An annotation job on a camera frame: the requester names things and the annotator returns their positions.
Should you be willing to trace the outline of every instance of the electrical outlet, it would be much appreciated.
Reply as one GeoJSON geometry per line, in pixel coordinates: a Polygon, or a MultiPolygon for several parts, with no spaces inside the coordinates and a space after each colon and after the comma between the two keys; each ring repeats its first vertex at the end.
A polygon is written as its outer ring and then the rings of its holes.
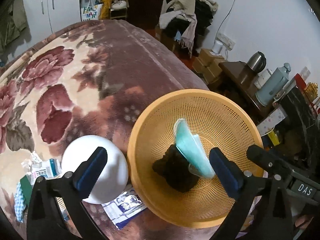
{"type": "Polygon", "coordinates": [[[222,41],[228,50],[232,50],[233,47],[235,46],[235,42],[233,40],[229,39],[226,35],[224,35],[221,32],[217,33],[217,39],[222,41]]]}

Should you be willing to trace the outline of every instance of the yellow bag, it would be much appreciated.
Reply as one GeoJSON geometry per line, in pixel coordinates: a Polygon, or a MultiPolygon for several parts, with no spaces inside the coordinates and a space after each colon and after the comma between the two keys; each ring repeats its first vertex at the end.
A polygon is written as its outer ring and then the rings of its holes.
{"type": "Polygon", "coordinates": [[[99,20],[109,19],[109,9],[111,7],[111,0],[100,0],[103,3],[99,20]]]}

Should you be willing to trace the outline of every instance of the white ball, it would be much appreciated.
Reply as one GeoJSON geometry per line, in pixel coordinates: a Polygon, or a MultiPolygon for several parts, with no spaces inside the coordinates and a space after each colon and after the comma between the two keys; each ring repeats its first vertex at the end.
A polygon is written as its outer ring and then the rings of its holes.
{"type": "Polygon", "coordinates": [[[128,165],[123,153],[108,139],[97,135],[86,135],[70,143],[61,163],[62,174],[67,171],[75,172],[98,146],[106,149],[108,161],[89,197],[84,199],[92,204],[110,202],[123,192],[128,181],[128,165]]]}

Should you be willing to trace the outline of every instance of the blue face mask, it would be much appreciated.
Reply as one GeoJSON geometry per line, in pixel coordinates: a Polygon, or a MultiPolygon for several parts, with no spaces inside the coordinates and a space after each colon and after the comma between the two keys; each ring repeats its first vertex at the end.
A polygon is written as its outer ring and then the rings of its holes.
{"type": "Polygon", "coordinates": [[[215,172],[205,154],[198,134],[192,135],[184,118],[179,118],[174,125],[176,147],[187,161],[206,179],[212,179],[215,172]]]}

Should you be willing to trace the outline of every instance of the blue gripper pad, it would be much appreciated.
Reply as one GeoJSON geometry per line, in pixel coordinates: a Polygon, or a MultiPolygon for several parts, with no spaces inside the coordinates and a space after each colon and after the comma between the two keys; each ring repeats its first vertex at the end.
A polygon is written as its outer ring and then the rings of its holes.
{"type": "Polygon", "coordinates": [[[209,162],[228,196],[237,200],[244,183],[241,169],[217,147],[210,150],[209,162]]]}
{"type": "Polygon", "coordinates": [[[106,149],[97,147],[90,158],[82,162],[76,169],[73,174],[73,186],[79,192],[81,199],[89,197],[107,161],[108,154],[106,149]]]}

